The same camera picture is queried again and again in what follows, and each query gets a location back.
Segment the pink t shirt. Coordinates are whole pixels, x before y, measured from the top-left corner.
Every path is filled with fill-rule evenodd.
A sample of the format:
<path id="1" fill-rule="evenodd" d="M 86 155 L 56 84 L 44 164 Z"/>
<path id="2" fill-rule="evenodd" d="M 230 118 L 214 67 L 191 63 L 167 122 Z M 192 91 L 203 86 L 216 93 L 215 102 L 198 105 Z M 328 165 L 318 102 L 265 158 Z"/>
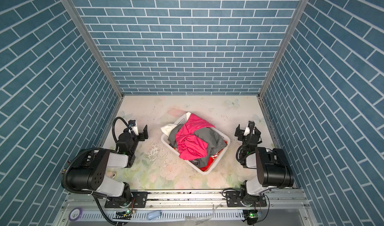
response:
<path id="1" fill-rule="evenodd" d="M 195 131 L 203 128 L 215 128 L 215 126 L 195 114 L 191 114 L 187 122 L 176 134 L 176 143 L 180 154 L 179 158 L 192 161 L 208 155 L 208 143 L 195 135 Z"/>

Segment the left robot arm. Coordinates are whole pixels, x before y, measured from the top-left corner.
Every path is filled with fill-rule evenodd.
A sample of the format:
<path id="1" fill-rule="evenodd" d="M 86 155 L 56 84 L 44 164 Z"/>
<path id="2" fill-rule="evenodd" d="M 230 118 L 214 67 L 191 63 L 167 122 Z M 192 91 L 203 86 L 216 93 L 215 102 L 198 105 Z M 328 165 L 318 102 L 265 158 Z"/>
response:
<path id="1" fill-rule="evenodd" d="M 63 172 L 63 188 L 73 194 L 115 199 L 124 206 L 129 204 L 133 200 L 129 184 L 107 176 L 107 169 L 131 168 L 139 142 L 148 138 L 147 126 L 138 134 L 132 127 L 128 127 L 116 140 L 116 151 L 102 148 L 81 151 Z"/>

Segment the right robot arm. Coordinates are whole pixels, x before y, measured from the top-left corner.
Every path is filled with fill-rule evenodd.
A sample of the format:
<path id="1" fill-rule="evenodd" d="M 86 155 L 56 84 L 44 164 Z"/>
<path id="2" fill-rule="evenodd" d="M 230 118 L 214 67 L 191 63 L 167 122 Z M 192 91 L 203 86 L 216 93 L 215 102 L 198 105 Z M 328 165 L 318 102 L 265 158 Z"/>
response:
<path id="1" fill-rule="evenodd" d="M 235 137 L 242 145 L 237 149 L 236 160 L 245 169 L 257 171 L 256 178 L 244 181 L 239 192 L 240 203 L 246 207 L 263 206 L 263 196 L 273 189 L 291 188 L 294 173 L 282 149 L 261 147 L 261 132 L 253 121 L 242 130 L 236 128 Z"/>

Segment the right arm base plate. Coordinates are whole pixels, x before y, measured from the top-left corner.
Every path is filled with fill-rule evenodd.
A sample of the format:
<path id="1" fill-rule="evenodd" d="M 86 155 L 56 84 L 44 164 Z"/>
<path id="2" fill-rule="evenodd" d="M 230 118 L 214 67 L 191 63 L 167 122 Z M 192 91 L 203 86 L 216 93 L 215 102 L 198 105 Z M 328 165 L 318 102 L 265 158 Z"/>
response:
<path id="1" fill-rule="evenodd" d="M 223 193 L 226 199 L 227 207 L 229 208 L 240 208 L 240 207 L 266 207 L 267 202 L 264 197 L 261 196 L 250 196 L 248 194 L 242 195 L 238 191 L 225 191 Z"/>

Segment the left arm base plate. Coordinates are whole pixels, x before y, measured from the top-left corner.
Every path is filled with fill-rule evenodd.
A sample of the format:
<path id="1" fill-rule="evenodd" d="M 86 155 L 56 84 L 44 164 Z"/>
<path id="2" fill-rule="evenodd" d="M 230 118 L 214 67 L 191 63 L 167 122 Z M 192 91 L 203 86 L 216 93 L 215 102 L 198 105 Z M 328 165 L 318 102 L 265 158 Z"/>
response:
<path id="1" fill-rule="evenodd" d="M 105 208 L 107 209 L 128 209 L 128 208 L 145 208 L 148 192 L 130 192 L 123 193 L 120 197 L 107 197 Z"/>

